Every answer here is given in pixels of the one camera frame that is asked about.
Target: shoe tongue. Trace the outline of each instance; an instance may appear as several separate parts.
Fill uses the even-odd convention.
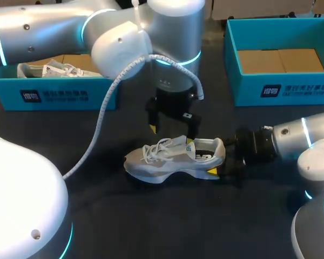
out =
[[[47,65],[48,65],[48,66],[56,67],[57,69],[62,69],[62,70],[64,69],[64,65],[61,64],[60,62],[54,60],[54,59],[52,59],[51,61],[49,61],[49,62],[47,63]]]
[[[186,136],[183,135],[165,142],[164,146],[167,146],[168,150],[162,152],[166,153],[166,157],[187,154],[191,159],[195,160],[194,142],[186,144],[186,139]]]

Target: shoelace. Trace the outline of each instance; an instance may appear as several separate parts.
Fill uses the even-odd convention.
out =
[[[168,151],[170,146],[172,144],[172,141],[170,141],[167,144],[163,144],[166,141],[169,141],[171,139],[161,139],[157,142],[156,145],[148,146],[144,145],[143,147],[143,158],[141,160],[145,160],[146,163],[152,163],[156,160],[163,160],[163,161],[172,161],[172,158],[166,158],[161,155],[158,155],[159,151]]]
[[[65,68],[64,68],[64,70],[66,71],[66,76],[67,77],[79,77],[79,76],[81,76],[82,75],[82,73],[81,73],[81,69],[78,69],[78,68],[76,68],[75,66],[72,66],[71,64],[64,64],[65,65]]]

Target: white sneaker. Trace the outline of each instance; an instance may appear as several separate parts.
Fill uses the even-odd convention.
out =
[[[99,73],[78,69],[70,64],[62,64],[54,59],[44,66],[21,63],[17,68],[18,78],[50,77],[102,77]]]
[[[176,172],[195,178],[217,180],[217,167],[226,158],[222,140],[195,139],[186,144],[186,136],[161,139],[126,156],[124,167],[133,177],[149,183],[162,183]]]

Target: open box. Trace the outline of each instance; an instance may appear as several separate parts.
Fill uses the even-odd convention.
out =
[[[97,72],[87,54],[54,57],[82,70]],[[29,63],[45,65],[50,59]],[[112,84],[103,77],[17,78],[17,65],[0,67],[0,102],[6,111],[83,111],[99,110]],[[113,92],[107,110],[116,108]]]
[[[324,18],[228,20],[224,59],[236,106],[324,104]]]

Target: blue cardboard box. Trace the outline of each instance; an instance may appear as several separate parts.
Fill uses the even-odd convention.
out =
[[[236,106],[324,104],[324,72],[244,73],[238,51],[314,49],[324,70],[324,18],[228,20],[224,60]]]
[[[0,67],[0,102],[6,111],[99,110],[111,84],[103,77],[17,78],[17,65],[5,66]],[[107,110],[115,110],[116,93]]]

